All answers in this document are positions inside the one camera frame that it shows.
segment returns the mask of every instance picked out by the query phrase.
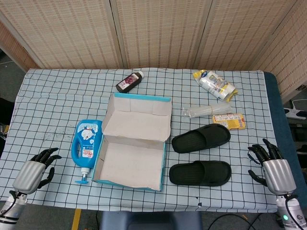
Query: small brown bottle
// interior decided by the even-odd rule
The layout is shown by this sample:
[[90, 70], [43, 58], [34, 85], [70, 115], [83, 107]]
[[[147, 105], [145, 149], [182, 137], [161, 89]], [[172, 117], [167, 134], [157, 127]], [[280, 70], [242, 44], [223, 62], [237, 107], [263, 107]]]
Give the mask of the small brown bottle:
[[129, 92], [132, 88], [137, 86], [143, 79], [144, 74], [142, 71], [138, 71], [136, 73], [130, 74], [128, 77], [126, 77], [124, 80], [122, 80], [120, 83], [116, 85], [116, 89], [119, 92]]

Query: yellow food package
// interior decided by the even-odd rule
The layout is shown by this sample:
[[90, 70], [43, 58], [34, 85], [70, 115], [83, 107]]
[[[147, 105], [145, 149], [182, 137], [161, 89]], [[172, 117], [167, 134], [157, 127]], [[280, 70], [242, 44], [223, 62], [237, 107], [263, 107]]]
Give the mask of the yellow food package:
[[245, 129], [245, 120], [242, 114], [227, 114], [212, 116], [214, 123], [225, 126], [227, 129]]

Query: blue plastic bottle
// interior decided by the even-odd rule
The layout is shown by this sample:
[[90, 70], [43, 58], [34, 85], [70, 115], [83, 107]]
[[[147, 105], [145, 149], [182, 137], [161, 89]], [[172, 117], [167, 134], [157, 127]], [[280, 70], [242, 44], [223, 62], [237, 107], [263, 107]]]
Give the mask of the blue plastic bottle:
[[94, 167], [102, 139], [102, 121], [82, 120], [78, 123], [71, 146], [71, 157], [81, 167], [80, 184], [87, 184], [86, 175]]

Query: black grid line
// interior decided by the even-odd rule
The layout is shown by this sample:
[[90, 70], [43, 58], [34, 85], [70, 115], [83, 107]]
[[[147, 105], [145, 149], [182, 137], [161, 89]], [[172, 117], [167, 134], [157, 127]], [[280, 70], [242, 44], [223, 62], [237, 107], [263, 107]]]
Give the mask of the black grid line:
[[[142, 70], [145, 78], [130, 93], [172, 98], [171, 135], [166, 142], [165, 170], [161, 192], [98, 184], [75, 184], [80, 168], [71, 159], [74, 129], [82, 119], [103, 120], [115, 85], [132, 72]], [[28, 196], [29, 203], [58, 207], [128, 211], [247, 211], [273, 212], [276, 196], [254, 183], [252, 169], [261, 167], [247, 157], [248, 149], [267, 138], [276, 144], [261, 71], [216, 71], [238, 88], [231, 105], [242, 113], [247, 128], [233, 130], [231, 140], [217, 148], [178, 154], [171, 146], [173, 137], [212, 123], [211, 117], [181, 116], [183, 106], [220, 103], [199, 87], [191, 69], [31, 69], [16, 99], [7, 143], [0, 159], [0, 195], [6, 200], [22, 164], [34, 154], [59, 147], [62, 159], [54, 162], [52, 183]], [[169, 168], [195, 160], [230, 163], [232, 177], [219, 187], [177, 186], [168, 178]]]

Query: yellow floor tape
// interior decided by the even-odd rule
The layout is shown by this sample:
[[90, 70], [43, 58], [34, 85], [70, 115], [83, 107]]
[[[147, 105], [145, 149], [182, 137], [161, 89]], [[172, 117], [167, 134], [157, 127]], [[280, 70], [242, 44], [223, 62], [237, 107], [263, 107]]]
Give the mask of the yellow floor tape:
[[78, 230], [80, 216], [81, 216], [81, 209], [76, 208], [75, 216], [73, 217], [73, 223], [72, 223], [71, 230]]

